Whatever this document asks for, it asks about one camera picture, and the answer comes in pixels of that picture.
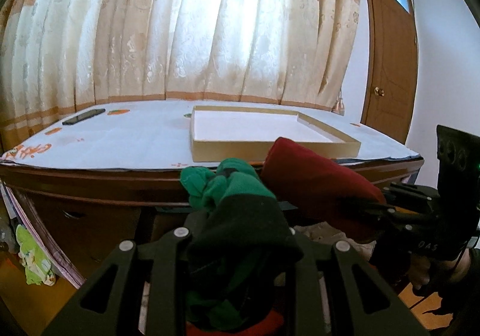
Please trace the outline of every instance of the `tablecloth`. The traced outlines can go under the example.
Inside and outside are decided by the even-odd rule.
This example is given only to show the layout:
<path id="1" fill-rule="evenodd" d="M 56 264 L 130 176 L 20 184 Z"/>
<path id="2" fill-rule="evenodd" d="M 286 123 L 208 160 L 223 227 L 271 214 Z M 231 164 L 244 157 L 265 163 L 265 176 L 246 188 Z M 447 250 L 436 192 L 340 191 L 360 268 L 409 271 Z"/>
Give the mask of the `tablecloth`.
<path id="1" fill-rule="evenodd" d="M 281 108 L 307 114 L 361 142 L 357 158 L 342 160 L 344 164 L 419 156 L 368 126 L 350 123 L 342 116 L 319 109 L 249 102 L 155 100 L 110 103 L 85 109 L 79 113 L 92 109 L 106 111 L 75 125 L 62 125 L 59 121 L 49 126 L 7 151 L 3 155 L 4 163 L 70 169 L 216 167 L 218 163 L 195 163 L 192 160 L 189 117 L 195 105 Z"/>

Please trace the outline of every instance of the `smartphone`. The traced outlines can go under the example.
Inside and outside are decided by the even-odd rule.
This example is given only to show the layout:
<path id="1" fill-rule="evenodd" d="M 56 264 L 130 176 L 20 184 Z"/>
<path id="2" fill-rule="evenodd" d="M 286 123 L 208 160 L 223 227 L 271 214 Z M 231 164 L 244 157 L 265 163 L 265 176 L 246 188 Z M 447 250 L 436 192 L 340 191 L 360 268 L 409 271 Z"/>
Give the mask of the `smartphone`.
<path id="1" fill-rule="evenodd" d="M 85 113 L 79 114 L 78 116 L 69 118 L 65 121 L 62 122 L 62 125 L 75 125 L 76 123 L 79 123 L 84 120 L 88 120 L 89 118 L 92 118 L 98 114 L 102 114 L 105 112 L 105 109 L 93 109 L 89 110 Z"/>

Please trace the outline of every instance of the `wooden table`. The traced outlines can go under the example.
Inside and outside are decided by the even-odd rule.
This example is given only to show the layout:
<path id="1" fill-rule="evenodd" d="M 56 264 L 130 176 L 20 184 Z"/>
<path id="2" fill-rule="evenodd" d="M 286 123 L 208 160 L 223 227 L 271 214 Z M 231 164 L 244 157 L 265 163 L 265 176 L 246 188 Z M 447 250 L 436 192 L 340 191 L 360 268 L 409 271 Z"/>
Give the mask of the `wooden table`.
<path id="1" fill-rule="evenodd" d="M 422 164 L 423 159 L 417 157 L 368 161 L 350 167 L 382 188 L 391 181 L 416 177 Z M 53 239 L 84 278 L 123 239 L 147 242 L 183 223 L 185 214 L 162 214 L 159 218 L 155 207 L 188 206 L 179 170 L 88 171 L 0 166 L 0 178 L 37 225 L 35 230 L 42 242 Z"/>

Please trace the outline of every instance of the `beige curtain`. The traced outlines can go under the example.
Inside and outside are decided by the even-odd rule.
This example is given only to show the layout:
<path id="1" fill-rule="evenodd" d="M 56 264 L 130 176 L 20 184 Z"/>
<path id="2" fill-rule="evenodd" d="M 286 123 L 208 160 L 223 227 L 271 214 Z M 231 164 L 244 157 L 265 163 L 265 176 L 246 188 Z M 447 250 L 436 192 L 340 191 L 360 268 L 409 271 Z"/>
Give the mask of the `beige curtain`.
<path id="1" fill-rule="evenodd" d="M 4 147 L 105 102 L 331 109 L 358 9 L 359 0 L 8 0 L 0 13 Z"/>

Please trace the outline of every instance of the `drawer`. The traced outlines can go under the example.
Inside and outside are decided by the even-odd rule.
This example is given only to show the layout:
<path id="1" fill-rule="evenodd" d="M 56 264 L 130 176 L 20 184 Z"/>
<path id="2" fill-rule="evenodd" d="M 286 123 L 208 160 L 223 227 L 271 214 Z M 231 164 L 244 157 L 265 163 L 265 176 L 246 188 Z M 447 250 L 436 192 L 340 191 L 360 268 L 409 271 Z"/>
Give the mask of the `drawer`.
<path id="1" fill-rule="evenodd" d="M 46 229 L 88 278 L 122 240 L 133 239 L 140 208 L 64 201 L 30 194 Z"/>

